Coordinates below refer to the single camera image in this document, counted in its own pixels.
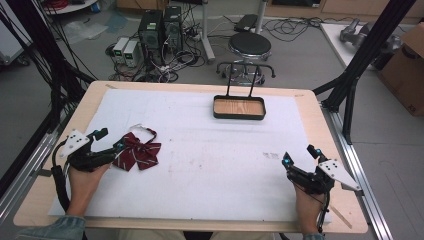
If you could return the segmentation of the person's right hand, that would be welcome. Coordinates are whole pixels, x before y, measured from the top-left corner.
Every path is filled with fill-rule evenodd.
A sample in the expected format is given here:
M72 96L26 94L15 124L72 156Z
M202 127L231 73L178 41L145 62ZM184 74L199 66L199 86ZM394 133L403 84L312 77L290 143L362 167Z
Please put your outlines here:
M325 195L307 194L297 184L294 185L294 189L296 194L296 213L301 233L304 236L318 233L317 219L321 212Z

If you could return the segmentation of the black round stool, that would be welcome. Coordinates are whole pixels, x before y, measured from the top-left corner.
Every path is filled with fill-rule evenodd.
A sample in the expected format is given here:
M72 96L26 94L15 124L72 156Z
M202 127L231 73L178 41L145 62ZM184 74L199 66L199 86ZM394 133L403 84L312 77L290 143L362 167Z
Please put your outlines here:
M219 63L216 73L238 84L254 82L257 85L263 85L265 75L262 67L265 67L265 64L255 66L254 60L268 60L271 56L270 41L256 33L240 32L230 37L228 48L239 59Z

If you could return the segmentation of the black tray stand wooden base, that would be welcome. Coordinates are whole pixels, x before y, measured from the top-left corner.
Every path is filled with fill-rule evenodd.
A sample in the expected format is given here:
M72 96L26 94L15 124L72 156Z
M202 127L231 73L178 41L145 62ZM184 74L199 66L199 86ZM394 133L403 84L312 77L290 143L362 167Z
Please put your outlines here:
M232 71L235 62L227 62L230 68L227 88L224 95L215 95L213 98L213 116L217 119L235 120L258 120L261 121L266 116L265 101L262 97L252 95L255 86L255 78L260 69L260 64L254 64L254 79L250 84L249 93L246 96L236 96L230 94Z

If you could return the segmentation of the white table mat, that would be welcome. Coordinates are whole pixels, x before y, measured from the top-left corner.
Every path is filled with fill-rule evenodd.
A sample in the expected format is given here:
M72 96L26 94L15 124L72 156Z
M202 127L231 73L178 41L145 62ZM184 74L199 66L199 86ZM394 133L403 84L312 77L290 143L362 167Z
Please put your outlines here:
M312 172L316 163L294 98L265 97L256 120L217 119L213 94L108 90L88 129L108 130L100 151L124 134L160 143L158 165L117 167L103 176L89 217L293 221L295 192L281 161Z

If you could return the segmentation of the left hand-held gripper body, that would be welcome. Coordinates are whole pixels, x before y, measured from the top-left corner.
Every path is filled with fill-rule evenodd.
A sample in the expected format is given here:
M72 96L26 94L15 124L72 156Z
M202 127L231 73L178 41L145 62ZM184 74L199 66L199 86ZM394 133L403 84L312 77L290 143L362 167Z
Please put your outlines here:
M115 159L113 147L98 152L93 152L87 135L73 129L65 140L65 146L59 154L66 157L67 163L79 171L92 172L96 168L112 163Z

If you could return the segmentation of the black metal frame stand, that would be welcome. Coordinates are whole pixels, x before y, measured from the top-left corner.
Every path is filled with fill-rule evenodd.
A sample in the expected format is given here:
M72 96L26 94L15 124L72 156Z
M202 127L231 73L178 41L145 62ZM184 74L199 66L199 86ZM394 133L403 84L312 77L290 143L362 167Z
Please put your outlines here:
M59 28L50 27L39 0L5 0L5 5L10 8L16 20L8 15L4 5L0 3L0 22L23 48L49 86L51 107L5 175L0 178L0 198L11 188L44 134L51 133L60 125L62 111L75 109L87 86L97 80L90 70L87 74L80 70L77 63L72 65L66 59L52 33L59 31Z
M330 95L322 101L322 105L332 113L337 113L340 104L345 102L342 136L349 145L352 144L351 126L358 81L368 65L377 56L383 43L394 32L416 1L389 0L369 35L365 38L345 70L334 80L313 90L315 95L331 90Z

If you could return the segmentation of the brown cardboard box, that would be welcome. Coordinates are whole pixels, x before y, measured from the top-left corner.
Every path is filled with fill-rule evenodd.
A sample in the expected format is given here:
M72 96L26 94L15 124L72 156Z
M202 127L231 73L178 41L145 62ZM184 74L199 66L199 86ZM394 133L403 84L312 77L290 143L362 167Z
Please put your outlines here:
M424 116L424 22L401 36L402 46L379 79L413 116Z

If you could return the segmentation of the white board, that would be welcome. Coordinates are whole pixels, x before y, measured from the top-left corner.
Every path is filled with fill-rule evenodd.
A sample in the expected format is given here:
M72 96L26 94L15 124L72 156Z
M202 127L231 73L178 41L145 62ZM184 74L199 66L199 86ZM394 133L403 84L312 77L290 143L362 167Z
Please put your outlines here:
M331 43L343 66L347 67L373 25L373 22L361 25L358 19L354 19L350 24L345 25L322 23L321 30ZM381 70L402 44L400 36L392 34L380 48L377 56L371 61L367 69Z

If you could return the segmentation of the flat black device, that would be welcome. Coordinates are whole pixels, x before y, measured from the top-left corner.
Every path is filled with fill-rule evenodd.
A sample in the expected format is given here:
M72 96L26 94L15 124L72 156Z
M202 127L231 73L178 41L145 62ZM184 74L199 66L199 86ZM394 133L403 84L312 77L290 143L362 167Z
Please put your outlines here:
M256 14L244 15L234 26L236 32L252 32L256 27L258 16Z

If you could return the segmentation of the black computer tower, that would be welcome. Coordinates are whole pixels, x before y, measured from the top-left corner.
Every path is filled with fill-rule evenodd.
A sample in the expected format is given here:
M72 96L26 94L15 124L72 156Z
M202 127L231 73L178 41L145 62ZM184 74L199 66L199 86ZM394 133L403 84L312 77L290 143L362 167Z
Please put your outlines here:
M138 27L138 35L144 58L149 65L152 65L154 53L159 52L164 43L163 12L146 10Z
M182 9L180 6L167 6L164 12L164 27L168 48L176 53L182 47Z

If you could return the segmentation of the dark red striped bow tie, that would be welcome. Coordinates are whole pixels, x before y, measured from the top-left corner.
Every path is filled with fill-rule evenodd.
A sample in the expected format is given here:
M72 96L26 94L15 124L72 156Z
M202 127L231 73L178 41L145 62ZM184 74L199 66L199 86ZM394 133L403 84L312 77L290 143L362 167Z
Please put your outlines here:
M145 130L151 134L151 138L143 143L135 134L134 130ZM130 131L122 138L125 140L126 148L118 156L115 156L112 164L122 170L129 172L134 165L138 166L140 171L154 167L159 164L157 154L162 144L156 143L157 132L141 124L130 127Z

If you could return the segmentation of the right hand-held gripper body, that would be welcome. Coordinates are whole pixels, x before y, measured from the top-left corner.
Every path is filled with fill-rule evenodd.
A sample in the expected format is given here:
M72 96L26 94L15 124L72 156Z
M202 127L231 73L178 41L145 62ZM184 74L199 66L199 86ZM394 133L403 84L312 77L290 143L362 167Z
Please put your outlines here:
M361 190L359 184L337 160L319 163L314 172L306 172L293 165L286 169L286 174L290 181L303 187L308 194L327 193L334 187L335 181L347 186L349 190Z

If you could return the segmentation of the thin wooden strip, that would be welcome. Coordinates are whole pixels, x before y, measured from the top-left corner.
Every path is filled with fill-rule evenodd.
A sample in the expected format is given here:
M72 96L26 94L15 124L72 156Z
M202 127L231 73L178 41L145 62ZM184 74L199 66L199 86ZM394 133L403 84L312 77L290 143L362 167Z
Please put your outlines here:
M352 229L352 224L344 217L344 215L333 205L330 205L330 210L349 228Z

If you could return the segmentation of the white bench power supply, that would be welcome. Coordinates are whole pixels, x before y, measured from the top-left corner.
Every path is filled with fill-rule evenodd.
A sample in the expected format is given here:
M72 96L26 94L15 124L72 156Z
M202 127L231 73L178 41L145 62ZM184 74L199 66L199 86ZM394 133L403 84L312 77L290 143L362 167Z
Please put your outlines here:
M138 49L138 42L130 40L124 50L124 58L128 67L136 67L140 59L140 53Z
M128 37L121 37L112 49L117 64L125 63L125 57L123 52L126 48L128 41Z

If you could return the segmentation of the person's left hand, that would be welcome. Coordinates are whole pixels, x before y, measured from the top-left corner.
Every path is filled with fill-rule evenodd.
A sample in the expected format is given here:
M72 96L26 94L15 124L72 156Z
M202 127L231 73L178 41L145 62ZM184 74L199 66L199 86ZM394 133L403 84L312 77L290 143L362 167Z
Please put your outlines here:
M98 185L110 168L109 164L105 164L96 168L92 172L83 172L71 167L69 169L69 180L71 185L71 200L67 215L83 217L96 192Z

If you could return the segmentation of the grey metal table leg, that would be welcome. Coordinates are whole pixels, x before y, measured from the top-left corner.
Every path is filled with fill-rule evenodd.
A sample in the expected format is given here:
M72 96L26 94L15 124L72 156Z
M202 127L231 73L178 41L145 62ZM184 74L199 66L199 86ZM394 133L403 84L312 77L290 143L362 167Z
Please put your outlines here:
M206 62L213 64L215 61L215 54L213 52L211 43L208 38L208 0L201 0L202 4L202 32L200 34L202 46L206 55Z

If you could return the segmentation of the aluminium rail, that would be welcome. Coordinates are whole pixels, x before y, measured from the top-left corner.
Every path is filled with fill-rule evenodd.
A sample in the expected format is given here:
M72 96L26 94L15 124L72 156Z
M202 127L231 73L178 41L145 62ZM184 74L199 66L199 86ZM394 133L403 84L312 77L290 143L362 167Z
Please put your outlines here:
M33 135L0 179L0 225L26 196L59 138L57 131L44 136Z
M342 117L339 113L330 112L324 107L322 107L321 110L333 135L335 144L341 154L343 162L361 188L361 191L357 194L357 198L365 213L366 222L373 230L375 239L394 240L362 167L360 158L357 155L354 146L349 144L342 134Z

